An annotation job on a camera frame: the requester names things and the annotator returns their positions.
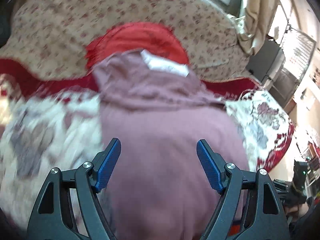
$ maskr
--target person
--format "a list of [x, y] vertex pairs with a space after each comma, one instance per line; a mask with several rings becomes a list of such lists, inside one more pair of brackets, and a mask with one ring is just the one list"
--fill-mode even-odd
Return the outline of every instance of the person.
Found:
[[320, 228], [320, 204], [308, 198], [304, 204], [292, 208], [284, 207], [284, 212], [291, 219], [289, 231], [291, 240], [318, 239]]

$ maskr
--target blue gripper pad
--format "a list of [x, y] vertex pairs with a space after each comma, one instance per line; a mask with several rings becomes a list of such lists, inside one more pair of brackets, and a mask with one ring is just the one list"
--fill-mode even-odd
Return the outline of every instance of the blue gripper pad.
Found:
[[220, 171], [201, 141], [197, 143], [197, 155], [211, 187], [221, 194], [224, 187], [221, 182]]
[[118, 161], [119, 155], [121, 153], [121, 143], [120, 140], [117, 140], [109, 153], [107, 154], [107, 157], [105, 158], [104, 162], [100, 166], [100, 169], [98, 170], [98, 178], [97, 183], [95, 185], [95, 188], [97, 192], [100, 192], [103, 188], [105, 188], [109, 182], [109, 179], [111, 177], [111, 174], [113, 172], [113, 169], [116, 166], [116, 163]]

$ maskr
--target red cloth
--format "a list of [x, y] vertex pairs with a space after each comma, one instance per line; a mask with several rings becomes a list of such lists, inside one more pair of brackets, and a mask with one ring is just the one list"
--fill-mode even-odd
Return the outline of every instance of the red cloth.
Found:
[[228, 236], [233, 236], [240, 232], [240, 225], [232, 225], [229, 231]]
[[73, 80], [41, 81], [30, 74], [20, 63], [11, 59], [0, 59], [0, 74], [9, 75], [0, 80], [0, 85], [5, 80], [9, 81], [13, 87], [18, 84], [21, 94], [25, 98], [31, 97], [39, 90], [43, 91], [43, 93], [37, 93], [37, 96], [45, 98], [48, 95], [56, 94], [63, 89], [69, 89], [74, 86], [98, 92], [97, 84], [91, 74]]
[[137, 22], [113, 27], [104, 36], [92, 41], [86, 48], [87, 68], [115, 52], [138, 48], [180, 64], [189, 64], [187, 53], [167, 27], [156, 23]]
[[228, 100], [237, 100], [246, 90], [260, 90], [261, 86], [250, 78], [235, 78], [233, 80], [224, 80], [222, 82], [202, 81], [208, 90], [215, 94], [222, 95]]

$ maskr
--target beige curtain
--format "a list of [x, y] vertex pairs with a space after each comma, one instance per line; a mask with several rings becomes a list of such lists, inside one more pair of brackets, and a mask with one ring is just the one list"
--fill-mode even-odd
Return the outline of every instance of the beige curtain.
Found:
[[244, 52], [251, 56], [261, 49], [274, 18], [278, 0], [242, 0], [240, 18], [230, 16]]

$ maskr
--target pink cloth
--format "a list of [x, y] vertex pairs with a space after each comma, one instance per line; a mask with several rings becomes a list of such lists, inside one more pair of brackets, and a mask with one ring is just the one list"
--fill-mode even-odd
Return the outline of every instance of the pink cloth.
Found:
[[[248, 169], [231, 118], [193, 72], [187, 77], [149, 70], [139, 51], [95, 65], [105, 145], [122, 151], [110, 178], [116, 237], [185, 239], [201, 235], [218, 203], [196, 154], [206, 139], [226, 162]], [[237, 218], [241, 216], [240, 199]]]

